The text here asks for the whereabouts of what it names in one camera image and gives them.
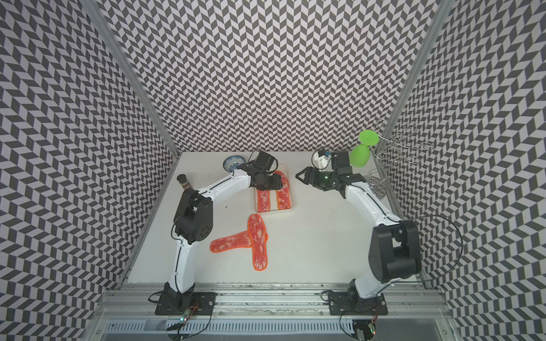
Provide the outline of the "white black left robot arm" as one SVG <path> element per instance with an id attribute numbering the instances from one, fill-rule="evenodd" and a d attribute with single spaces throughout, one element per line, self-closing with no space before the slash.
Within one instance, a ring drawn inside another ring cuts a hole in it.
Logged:
<path id="1" fill-rule="evenodd" d="M 176 260 L 169 281 L 162 291 L 175 305 L 184 305 L 193 294 L 197 246 L 213 229 L 214 205 L 220 204 L 240 191 L 280 190 L 282 180 L 276 174 L 278 160 L 265 151 L 239 166 L 230 175 L 200 189 L 183 191 L 173 217 L 171 238 L 176 241 Z"/>

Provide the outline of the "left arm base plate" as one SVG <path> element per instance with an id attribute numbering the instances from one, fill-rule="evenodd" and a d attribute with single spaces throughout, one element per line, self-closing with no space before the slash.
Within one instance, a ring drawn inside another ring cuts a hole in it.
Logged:
<path id="1" fill-rule="evenodd" d="M 197 292 L 190 294 L 167 295 L 162 293 L 156 304 L 155 315 L 180 315 L 193 312 L 193 315 L 211 315 L 216 307 L 217 293 Z"/>

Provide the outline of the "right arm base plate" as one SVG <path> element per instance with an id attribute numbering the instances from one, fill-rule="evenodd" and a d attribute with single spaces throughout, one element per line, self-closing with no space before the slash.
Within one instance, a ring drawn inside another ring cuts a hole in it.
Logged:
<path id="1" fill-rule="evenodd" d="M 348 292 L 326 291 L 321 299 L 328 305 L 330 315 L 388 315 L 388 307 L 384 295 L 372 298 L 361 298 Z"/>

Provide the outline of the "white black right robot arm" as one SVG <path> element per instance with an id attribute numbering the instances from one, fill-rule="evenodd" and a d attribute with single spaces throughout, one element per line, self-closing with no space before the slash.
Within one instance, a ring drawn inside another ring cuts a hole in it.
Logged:
<path id="1" fill-rule="evenodd" d="M 348 287 L 348 304 L 359 308 L 380 298 L 389 285 L 421 272 L 419 231 L 413 221 L 392 214 L 372 192 L 364 175 L 353 172 L 347 151 L 333 153 L 330 164 L 329 171 L 308 166 L 296 174 L 296 179 L 322 191 L 339 192 L 367 223 L 373 224 L 369 270 Z"/>

